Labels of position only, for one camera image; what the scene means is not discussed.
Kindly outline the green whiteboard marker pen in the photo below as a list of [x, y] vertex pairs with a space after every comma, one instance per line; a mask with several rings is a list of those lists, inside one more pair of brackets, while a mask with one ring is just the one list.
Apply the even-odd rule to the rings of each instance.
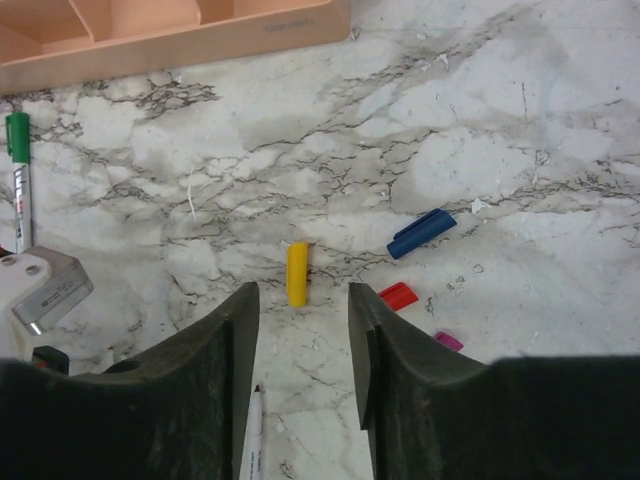
[[24, 112], [14, 112], [5, 119], [7, 153], [13, 166], [13, 189], [16, 229], [16, 252], [33, 246], [31, 195], [30, 119]]

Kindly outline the yellow whiteboard marker pen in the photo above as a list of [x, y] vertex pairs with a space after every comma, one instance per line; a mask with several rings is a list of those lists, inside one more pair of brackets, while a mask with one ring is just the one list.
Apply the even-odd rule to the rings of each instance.
[[263, 478], [263, 393], [262, 385], [256, 384], [249, 402], [245, 438], [247, 468], [244, 475], [244, 478], [248, 480]]

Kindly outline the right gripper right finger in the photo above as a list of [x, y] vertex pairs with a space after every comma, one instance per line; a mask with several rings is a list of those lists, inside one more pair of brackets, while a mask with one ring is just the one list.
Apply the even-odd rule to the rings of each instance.
[[485, 365], [401, 318], [364, 283], [349, 286], [348, 328], [375, 478], [473, 478], [469, 388]]

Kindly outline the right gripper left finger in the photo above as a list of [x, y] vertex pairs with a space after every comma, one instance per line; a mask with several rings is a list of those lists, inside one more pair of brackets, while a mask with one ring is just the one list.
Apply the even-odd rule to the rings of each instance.
[[259, 329], [256, 283], [104, 374], [108, 479], [236, 479]]

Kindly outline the yellow pen cap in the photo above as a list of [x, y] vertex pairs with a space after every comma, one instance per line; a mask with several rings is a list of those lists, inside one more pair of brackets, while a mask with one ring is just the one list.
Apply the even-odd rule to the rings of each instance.
[[286, 293], [291, 307], [306, 305], [309, 244], [296, 242], [289, 246], [286, 265]]

